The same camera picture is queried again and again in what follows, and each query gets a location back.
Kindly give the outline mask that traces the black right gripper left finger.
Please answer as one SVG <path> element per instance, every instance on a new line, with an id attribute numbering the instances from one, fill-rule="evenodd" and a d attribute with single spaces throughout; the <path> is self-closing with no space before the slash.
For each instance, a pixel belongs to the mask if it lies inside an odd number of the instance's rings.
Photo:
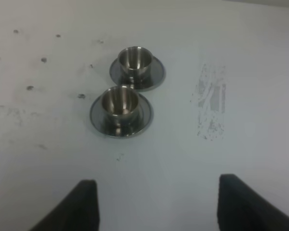
<path id="1" fill-rule="evenodd" d="M 97 231 L 100 225 L 97 183 L 82 180 L 32 231 Z"/>

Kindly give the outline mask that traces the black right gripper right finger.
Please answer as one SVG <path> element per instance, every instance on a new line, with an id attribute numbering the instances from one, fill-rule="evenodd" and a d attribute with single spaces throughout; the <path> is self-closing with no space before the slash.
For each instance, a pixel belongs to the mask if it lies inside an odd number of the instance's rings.
<path id="1" fill-rule="evenodd" d="M 289 216 L 234 174 L 219 178 L 217 222 L 221 231 L 289 231 Z"/>

